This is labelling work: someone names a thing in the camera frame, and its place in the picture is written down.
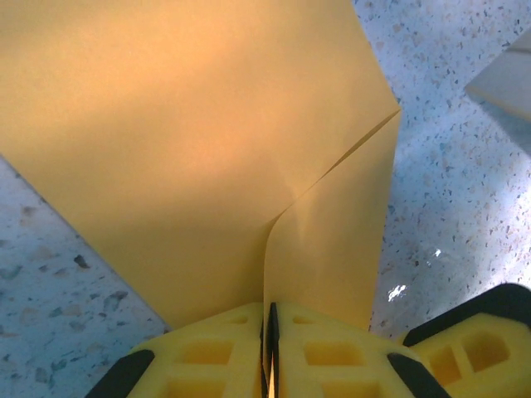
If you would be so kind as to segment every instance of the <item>black rubber pad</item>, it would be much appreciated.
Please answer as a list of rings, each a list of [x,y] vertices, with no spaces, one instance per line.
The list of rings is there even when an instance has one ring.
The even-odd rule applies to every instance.
[[[85,398],[127,398],[154,358],[150,350],[120,358]]]
[[[279,317],[276,309],[276,303],[271,303],[269,319],[267,320],[267,360],[273,366],[273,375],[275,377],[275,398],[279,398],[280,384],[280,329]]]
[[[531,291],[517,284],[501,284],[412,329],[403,345],[412,347],[478,313],[512,319],[531,328]]]
[[[420,362],[397,353],[387,359],[415,398],[451,398]]]

